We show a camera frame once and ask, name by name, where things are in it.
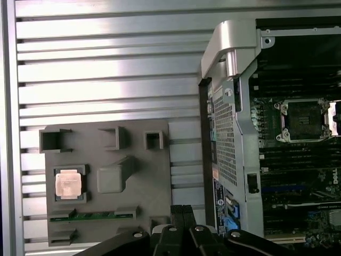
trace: metal bracket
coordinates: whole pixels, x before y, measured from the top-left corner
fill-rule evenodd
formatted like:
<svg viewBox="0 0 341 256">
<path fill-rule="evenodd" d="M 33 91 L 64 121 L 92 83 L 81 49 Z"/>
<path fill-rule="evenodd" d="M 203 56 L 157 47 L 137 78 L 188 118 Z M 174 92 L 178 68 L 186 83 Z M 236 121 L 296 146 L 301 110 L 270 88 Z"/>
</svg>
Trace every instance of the metal bracket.
<svg viewBox="0 0 341 256">
<path fill-rule="evenodd" d="M 214 30 L 201 59 L 202 78 L 209 76 L 212 68 L 226 56 L 228 78 L 241 74 L 260 53 L 261 31 L 256 20 L 227 20 Z"/>
</svg>

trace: screw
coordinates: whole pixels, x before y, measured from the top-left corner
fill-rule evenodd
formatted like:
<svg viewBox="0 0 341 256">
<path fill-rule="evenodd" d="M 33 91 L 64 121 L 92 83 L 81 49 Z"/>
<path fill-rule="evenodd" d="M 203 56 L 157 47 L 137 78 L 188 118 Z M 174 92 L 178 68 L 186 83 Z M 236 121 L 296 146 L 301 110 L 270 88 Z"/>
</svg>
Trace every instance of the screw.
<svg viewBox="0 0 341 256">
<path fill-rule="evenodd" d="M 195 228 L 195 231 L 203 231 L 203 230 L 204 230 L 204 228 L 202 226 L 197 226 Z"/>
<path fill-rule="evenodd" d="M 134 234 L 134 237 L 136 237 L 136 238 L 141 237 L 141 236 L 142 236 L 141 233 L 135 233 L 135 234 Z"/>
<path fill-rule="evenodd" d="M 238 237 L 240 237 L 240 233 L 239 232 L 232 232 L 231 236 L 238 238 Z"/>
</svg>

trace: metal side panel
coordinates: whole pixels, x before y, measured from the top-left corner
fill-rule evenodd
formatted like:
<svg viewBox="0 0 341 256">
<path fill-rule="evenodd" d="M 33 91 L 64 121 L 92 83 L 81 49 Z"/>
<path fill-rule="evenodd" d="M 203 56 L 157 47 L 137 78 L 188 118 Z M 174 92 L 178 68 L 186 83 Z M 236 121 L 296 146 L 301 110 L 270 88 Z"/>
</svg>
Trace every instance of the metal side panel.
<svg viewBox="0 0 341 256">
<path fill-rule="evenodd" d="M 226 19 L 340 13 L 339 1 L 322 4 L 15 1 L 18 19 L 11 22 L 17 23 L 21 132 L 13 137 L 13 146 L 19 150 L 20 139 L 22 154 L 13 159 L 16 170 L 21 165 L 22 176 L 16 174 L 22 196 L 17 190 L 13 204 L 22 207 L 24 230 L 17 227 L 18 238 L 12 241 L 23 247 L 24 237 L 26 255 L 67 256 L 93 245 L 47 247 L 45 164 L 38 153 L 38 130 L 50 124 L 169 120 L 173 203 L 192 204 L 197 222 L 204 223 L 196 72 L 214 27 Z"/>
</svg>

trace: ventilation grille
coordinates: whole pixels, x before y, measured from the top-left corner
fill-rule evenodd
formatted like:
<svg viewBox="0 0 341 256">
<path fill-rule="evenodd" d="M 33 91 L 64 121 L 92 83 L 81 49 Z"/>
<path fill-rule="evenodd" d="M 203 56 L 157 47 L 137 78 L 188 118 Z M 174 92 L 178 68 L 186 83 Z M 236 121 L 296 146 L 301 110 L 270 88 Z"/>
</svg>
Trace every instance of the ventilation grille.
<svg viewBox="0 0 341 256">
<path fill-rule="evenodd" d="M 233 111 L 223 97 L 214 101 L 215 128 L 217 136 L 217 161 L 219 177 L 237 185 L 236 158 L 234 154 Z"/>
</svg>

